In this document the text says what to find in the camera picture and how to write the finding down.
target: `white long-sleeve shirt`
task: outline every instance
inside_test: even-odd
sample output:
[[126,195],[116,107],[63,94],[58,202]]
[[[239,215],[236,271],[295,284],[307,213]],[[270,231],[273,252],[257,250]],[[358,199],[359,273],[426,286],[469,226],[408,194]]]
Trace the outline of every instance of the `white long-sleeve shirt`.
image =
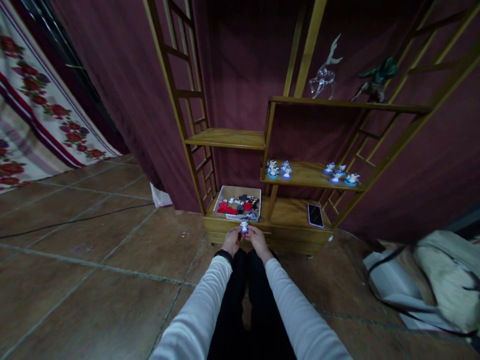
[[[277,259],[266,277],[297,359],[351,359],[337,334],[289,278]],[[215,256],[178,315],[165,330],[153,359],[206,359],[232,266]]]

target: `black pants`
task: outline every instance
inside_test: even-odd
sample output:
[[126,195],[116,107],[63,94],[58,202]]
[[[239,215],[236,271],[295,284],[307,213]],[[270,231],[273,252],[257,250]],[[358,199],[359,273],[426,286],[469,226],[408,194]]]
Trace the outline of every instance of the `black pants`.
[[[248,280],[251,327],[242,322]],[[295,359],[264,264],[255,250],[238,250],[208,351],[208,359]]]

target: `striped fabric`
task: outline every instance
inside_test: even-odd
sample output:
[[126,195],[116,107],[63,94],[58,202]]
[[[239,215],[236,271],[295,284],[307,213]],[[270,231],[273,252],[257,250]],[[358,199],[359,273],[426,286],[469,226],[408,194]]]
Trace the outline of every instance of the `striped fabric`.
[[120,156],[0,0],[0,194]]

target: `hand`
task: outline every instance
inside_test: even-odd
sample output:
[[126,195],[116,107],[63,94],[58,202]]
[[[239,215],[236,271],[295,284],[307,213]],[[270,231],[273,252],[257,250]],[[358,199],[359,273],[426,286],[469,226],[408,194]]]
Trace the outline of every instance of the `hand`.
[[240,243],[245,239],[245,234],[241,233],[240,226],[231,228],[225,235],[225,242],[221,247],[222,250],[225,250],[233,258],[237,251],[240,249]]
[[251,242],[263,265],[266,265],[267,262],[274,257],[265,242],[264,233],[258,227],[248,225],[248,233],[245,234],[245,239]]

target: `smartphone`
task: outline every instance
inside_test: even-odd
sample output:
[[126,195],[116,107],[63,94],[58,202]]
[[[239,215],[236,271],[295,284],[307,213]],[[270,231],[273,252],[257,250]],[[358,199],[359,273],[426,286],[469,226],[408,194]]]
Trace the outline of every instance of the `smartphone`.
[[322,218],[322,209],[320,206],[308,204],[308,223],[319,228],[324,227],[324,219]]

